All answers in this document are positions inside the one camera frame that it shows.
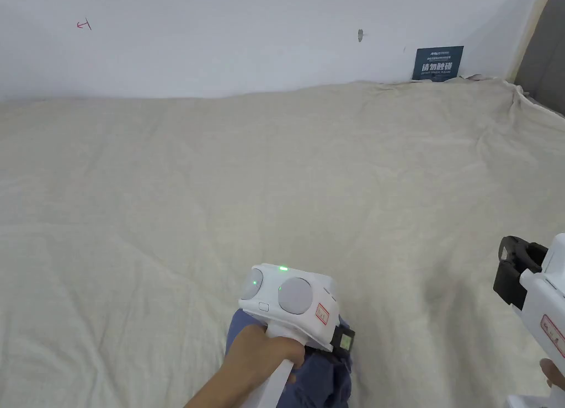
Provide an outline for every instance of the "sign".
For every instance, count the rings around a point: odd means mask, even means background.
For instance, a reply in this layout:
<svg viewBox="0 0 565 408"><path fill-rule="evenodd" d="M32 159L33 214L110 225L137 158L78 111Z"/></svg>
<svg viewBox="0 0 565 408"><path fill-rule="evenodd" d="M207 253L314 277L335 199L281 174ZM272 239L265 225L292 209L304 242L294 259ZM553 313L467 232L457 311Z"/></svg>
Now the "sign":
<svg viewBox="0 0 565 408"><path fill-rule="evenodd" d="M446 81L459 73L463 46L418 49L413 80Z"/></svg>

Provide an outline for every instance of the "finger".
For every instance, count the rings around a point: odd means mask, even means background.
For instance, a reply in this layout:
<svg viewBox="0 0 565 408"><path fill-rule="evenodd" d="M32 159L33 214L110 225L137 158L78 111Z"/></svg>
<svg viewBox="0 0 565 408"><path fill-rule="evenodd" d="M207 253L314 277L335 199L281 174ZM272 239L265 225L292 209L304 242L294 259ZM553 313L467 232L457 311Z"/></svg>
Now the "finger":
<svg viewBox="0 0 565 408"><path fill-rule="evenodd" d="M270 339L269 345L281 359L292 362L294 368L300 368L304 364L304 345L299 341L288 337L274 337Z"/></svg>
<svg viewBox="0 0 565 408"><path fill-rule="evenodd" d="M561 371L559 371L559 369L550 359L542 359L540 361L540 366L543 374L548 381L565 390L565 377L563 377Z"/></svg>

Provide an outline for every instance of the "wrinkled fabric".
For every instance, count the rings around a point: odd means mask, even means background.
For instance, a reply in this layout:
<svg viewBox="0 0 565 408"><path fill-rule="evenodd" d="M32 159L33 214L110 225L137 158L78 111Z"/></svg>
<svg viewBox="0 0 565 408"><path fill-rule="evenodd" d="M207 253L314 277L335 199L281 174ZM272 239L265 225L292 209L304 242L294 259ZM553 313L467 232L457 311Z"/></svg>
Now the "wrinkled fabric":
<svg viewBox="0 0 565 408"><path fill-rule="evenodd" d="M352 408L545 395L492 285L564 231L564 166L500 80L0 104L0 407L184 406L263 262L335 280Z"/></svg>

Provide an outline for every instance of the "person's hand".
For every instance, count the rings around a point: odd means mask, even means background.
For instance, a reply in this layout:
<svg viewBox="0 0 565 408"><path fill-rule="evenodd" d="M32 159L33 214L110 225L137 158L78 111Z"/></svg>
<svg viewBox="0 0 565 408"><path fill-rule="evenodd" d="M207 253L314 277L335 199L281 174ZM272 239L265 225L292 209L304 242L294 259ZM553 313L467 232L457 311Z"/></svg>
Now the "person's hand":
<svg viewBox="0 0 565 408"><path fill-rule="evenodd" d="M248 325L233 340L230 351L218 374L240 383L244 394L260 386L285 359L300 368L304 362L304 346L287 337L269 338L265 329Z"/></svg>
<svg viewBox="0 0 565 408"><path fill-rule="evenodd" d="M543 374L547 378L547 385L551 387L555 385L565 390L565 377L559 371L559 368L550 359L544 358L540 361L540 367Z"/></svg>
<svg viewBox="0 0 565 408"><path fill-rule="evenodd" d="M248 325L233 340L218 372L185 408L239 407L285 359L300 368L304 363L304 346L287 337L266 337L264 328Z"/></svg>

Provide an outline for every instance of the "red mark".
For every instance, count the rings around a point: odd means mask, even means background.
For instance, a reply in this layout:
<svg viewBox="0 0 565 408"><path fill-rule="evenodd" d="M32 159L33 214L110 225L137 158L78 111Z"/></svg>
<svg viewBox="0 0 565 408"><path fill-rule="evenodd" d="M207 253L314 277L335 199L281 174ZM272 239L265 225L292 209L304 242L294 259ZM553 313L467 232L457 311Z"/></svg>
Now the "red mark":
<svg viewBox="0 0 565 408"><path fill-rule="evenodd" d="M84 24L79 24L79 22L80 22L80 21L79 21L78 23L76 23L76 28L83 29L83 26L84 26L84 25L88 25L88 28L90 28L90 24L88 23L88 19L85 18L84 20L86 21L86 23L84 23Z"/></svg>

